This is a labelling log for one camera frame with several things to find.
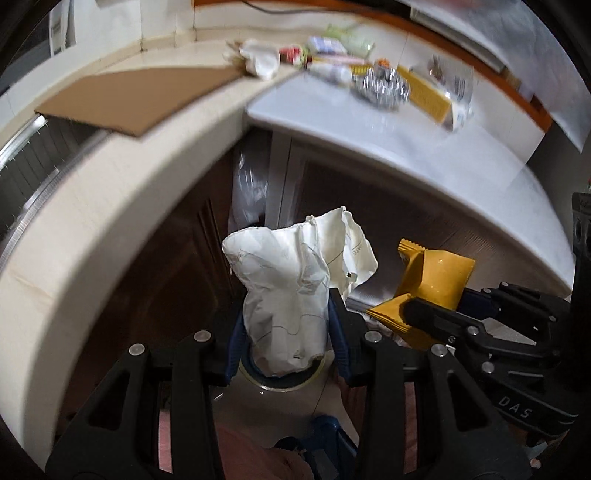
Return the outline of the white paper bag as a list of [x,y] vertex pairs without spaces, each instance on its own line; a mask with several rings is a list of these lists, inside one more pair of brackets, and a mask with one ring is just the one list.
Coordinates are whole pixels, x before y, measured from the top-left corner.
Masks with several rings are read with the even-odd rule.
[[266,375],[307,369],[325,354],[329,290],[342,298],[372,277],[378,262],[345,207],[271,230],[250,227],[222,242],[233,274],[245,285],[245,330]]

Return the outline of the red and white carton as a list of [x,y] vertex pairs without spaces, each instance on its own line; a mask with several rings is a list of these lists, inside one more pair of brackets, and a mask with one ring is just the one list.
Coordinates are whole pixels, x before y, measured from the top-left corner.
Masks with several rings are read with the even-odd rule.
[[349,55],[329,55],[314,54],[311,55],[311,62],[325,62],[338,65],[365,65],[367,61],[363,58]]

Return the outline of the round dark trash bin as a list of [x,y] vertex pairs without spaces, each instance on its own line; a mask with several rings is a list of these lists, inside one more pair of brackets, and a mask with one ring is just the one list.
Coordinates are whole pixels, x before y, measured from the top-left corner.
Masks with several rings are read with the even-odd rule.
[[307,386],[320,375],[325,366],[325,357],[315,359],[307,369],[281,375],[266,375],[252,360],[252,355],[246,353],[239,363],[239,371],[245,378],[264,391],[287,393],[297,391]]

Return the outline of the brown wooden cabinet door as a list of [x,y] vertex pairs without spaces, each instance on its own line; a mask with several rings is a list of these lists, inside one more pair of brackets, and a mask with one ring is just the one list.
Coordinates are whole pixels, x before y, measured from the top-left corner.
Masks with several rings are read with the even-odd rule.
[[136,256],[95,322],[66,390],[69,423],[134,343],[174,347],[207,330],[228,332],[242,288],[221,251],[228,234],[236,153],[225,153],[182,198]]

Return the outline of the blue plastic stool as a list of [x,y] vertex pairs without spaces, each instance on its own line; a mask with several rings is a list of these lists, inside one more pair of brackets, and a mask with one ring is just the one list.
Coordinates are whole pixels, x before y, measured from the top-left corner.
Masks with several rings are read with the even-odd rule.
[[315,479],[337,479],[353,467],[358,448],[334,416],[311,418],[303,438],[278,440],[274,448],[297,453],[311,467]]

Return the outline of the white plastic bag hanging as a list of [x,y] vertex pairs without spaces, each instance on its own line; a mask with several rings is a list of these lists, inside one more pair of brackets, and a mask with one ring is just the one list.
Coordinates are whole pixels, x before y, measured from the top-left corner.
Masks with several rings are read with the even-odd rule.
[[264,153],[238,153],[232,179],[228,230],[257,225],[266,215],[269,188],[269,156]]

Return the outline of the long yellow box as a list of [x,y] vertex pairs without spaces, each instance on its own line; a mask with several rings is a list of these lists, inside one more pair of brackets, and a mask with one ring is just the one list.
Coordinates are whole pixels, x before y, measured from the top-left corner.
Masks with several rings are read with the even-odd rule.
[[409,100],[437,124],[456,131],[472,118],[471,106],[456,101],[445,88],[402,65],[397,72],[409,85]]

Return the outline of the crumpled aluminium foil tray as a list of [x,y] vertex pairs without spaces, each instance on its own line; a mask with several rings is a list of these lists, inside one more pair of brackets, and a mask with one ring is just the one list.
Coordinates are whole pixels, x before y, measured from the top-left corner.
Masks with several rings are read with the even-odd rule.
[[408,82],[396,69],[375,75],[373,66],[366,73],[353,75],[353,90],[370,104],[385,110],[397,109],[409,100],[411,93]]

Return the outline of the white plastic bottle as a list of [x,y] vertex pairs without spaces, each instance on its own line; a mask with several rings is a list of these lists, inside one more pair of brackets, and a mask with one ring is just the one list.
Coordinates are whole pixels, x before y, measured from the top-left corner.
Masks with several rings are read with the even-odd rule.
[[353,82],[352,70],[346,65],[311,62],[307,65],[307,71],[315,77],[337,85],[349,86]]

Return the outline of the brown cardboard sheet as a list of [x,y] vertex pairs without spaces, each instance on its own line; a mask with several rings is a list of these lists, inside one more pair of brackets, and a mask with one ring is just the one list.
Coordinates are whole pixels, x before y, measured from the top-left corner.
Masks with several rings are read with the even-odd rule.
[[140,137],[194,100],[243,76],[236,67],[156,67],[86,76],[35,112]]

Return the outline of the small jar orange lid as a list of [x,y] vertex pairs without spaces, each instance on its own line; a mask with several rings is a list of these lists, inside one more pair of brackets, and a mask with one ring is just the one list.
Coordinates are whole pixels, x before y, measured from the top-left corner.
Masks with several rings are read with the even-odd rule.
[[391,64],[387,59],[379,59],[374,62],[373,72],[375,75],[384,75],[392,70]]

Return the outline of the stainless steel sink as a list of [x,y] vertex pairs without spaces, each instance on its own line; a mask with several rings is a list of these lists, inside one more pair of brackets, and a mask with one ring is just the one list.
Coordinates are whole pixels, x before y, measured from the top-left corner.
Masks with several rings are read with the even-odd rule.
[[35,115],[1,149],[1,267],[77,165],[111,132]]

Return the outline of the red strawberry snack packet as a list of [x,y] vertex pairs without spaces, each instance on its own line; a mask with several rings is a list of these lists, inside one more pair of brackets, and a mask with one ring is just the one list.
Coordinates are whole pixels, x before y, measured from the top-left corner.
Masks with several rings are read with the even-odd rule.
[[289,45],[279,50],[280,62],[283,64],[291,65],[297,68],[301,68],[308,63],[308,49],[301,45]]

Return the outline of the crumpled white tissue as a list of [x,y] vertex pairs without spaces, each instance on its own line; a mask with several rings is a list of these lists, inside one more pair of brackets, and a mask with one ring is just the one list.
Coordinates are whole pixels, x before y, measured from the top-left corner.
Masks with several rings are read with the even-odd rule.
[[228,42],[225,59],[259,80],[270,81],[280,70],[280,51],[276,45],[256,39]]

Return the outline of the lavender tissue pack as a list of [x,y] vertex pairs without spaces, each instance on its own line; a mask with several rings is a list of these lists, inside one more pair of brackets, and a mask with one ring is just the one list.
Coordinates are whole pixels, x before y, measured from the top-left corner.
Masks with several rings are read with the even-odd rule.
[[305,45],[312,54],[345,55],[348,53],[341,41],[331,37],[311,36]]

